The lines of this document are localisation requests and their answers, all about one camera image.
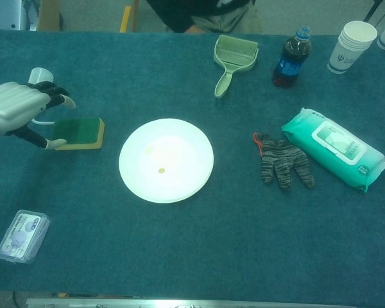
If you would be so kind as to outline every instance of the green sponge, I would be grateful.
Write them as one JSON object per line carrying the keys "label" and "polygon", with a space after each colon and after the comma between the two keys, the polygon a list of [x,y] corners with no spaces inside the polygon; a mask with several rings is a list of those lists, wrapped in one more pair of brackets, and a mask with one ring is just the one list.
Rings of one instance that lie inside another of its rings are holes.
{"label": "green sponge", "polygon": [[100,149],[103,145],[104,127],[104,122],[97,117],[56,121],[53,127],[53,140],[67,140],[67,144],[56,150]]}

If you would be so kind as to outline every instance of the white plate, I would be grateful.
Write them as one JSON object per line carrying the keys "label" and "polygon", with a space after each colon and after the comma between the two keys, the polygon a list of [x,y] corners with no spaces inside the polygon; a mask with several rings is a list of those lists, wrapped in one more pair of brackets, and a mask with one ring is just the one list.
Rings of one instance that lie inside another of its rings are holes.
{"label": "white plate", "polygon": [[140,126],[124,143],[119,158],[120,174],[129,190],[156,203],[192,196],[207,182],[213,165],[207,136],[177,119]]}

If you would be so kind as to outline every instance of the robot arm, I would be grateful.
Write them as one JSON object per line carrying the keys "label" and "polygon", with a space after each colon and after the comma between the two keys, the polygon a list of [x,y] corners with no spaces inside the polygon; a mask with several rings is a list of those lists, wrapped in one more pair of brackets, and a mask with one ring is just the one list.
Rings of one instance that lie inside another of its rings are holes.
{"label": "robot arm", "polygon": [[75,108],[69,93],[54,83],[43,81],[35,85],[8,82],[0,85],[0,135],[14,134],[45,149],[57,148],[67,141],[49,141],[27,127],[45,109],[58,105]]}

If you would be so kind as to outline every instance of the small package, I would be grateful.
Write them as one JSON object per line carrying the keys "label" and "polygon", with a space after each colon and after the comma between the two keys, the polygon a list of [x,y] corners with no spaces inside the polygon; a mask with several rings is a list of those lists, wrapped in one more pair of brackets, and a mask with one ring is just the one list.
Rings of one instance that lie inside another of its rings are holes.
{"label": "small package", "polygon": [[385,169],[381,152],[312,109],[303,108],[282,131],[349,186],[364,192]]}
{"label": "small package", "polygon": [[0,244],[0,259],[32,263],[50,224],[45,215],[28,210],[16,213]]}

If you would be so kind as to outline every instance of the knit glove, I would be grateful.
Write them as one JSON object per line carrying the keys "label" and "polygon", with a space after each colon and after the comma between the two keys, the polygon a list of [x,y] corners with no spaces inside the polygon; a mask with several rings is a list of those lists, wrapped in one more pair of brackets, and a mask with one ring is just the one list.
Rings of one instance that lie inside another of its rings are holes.
{"label": "knit glove", "polygon": [[287,191],[291,186],[291,168],[308,188],[313,188],[315,179],[311,174],[307,155],[285,140],[274,141],[265,133],[255,132],[254,142],[258,145],[262,157],[261,178],[265,184],[272,182],[273,173],[278,178],[279,186]]}

